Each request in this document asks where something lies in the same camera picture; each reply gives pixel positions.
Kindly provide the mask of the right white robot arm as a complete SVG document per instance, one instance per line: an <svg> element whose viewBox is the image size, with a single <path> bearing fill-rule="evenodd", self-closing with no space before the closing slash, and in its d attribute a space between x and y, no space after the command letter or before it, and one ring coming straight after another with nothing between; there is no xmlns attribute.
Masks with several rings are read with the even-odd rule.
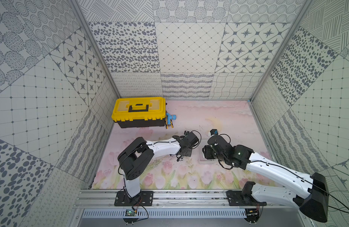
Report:
<svg viewBox="0 0 349 227"><path fill-rule="evenodd" d="M203 153L206 159L216 159L227 169L240 168L273 180L284 188L257 186L246 182L242 197L258 203L276 203L296 207L308 218L326 223L328 219L329 190L326 177L312 175L282 166L244 145L232 146L216 129L211 130Z"/></svg>

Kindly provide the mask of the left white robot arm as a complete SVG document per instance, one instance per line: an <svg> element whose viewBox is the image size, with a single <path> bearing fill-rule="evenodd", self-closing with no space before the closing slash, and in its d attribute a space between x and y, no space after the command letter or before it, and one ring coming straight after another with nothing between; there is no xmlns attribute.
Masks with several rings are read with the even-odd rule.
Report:
<svg viewBox="0 0 349 227"><path fill-rule="evenodd" d="M118 155L118 174L124 178L124 191L132 199L141 192L139 177L152 159L162 156L175 156L178 161L190 157L192 150L200 145L202 136L198 131L185 131L184 135L174 135L163 141L146 141L136 138Z"/></svg>

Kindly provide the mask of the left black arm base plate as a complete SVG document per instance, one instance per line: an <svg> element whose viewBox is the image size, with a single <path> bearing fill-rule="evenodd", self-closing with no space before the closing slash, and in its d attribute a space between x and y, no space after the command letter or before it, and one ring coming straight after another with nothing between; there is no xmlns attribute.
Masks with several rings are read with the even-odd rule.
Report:
<svg viewBox="0 0 349 227"><path fill-rule="evenodd" d="M130 198L125 191L119 191L116 194L115 206L152 206L153 196L153 191L141 191L138 195Z"/></svg>

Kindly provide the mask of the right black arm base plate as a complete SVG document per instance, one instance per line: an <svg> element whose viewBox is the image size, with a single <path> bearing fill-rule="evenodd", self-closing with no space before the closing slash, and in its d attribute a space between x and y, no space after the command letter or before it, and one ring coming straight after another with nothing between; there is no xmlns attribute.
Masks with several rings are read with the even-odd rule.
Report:
<svg viewBox="0 0 349 227"><path fill-rule="evenodd" d="M266 202L257 201L252 195L242 195L241 191L226 191L229 206L267 206Z"/></svg>

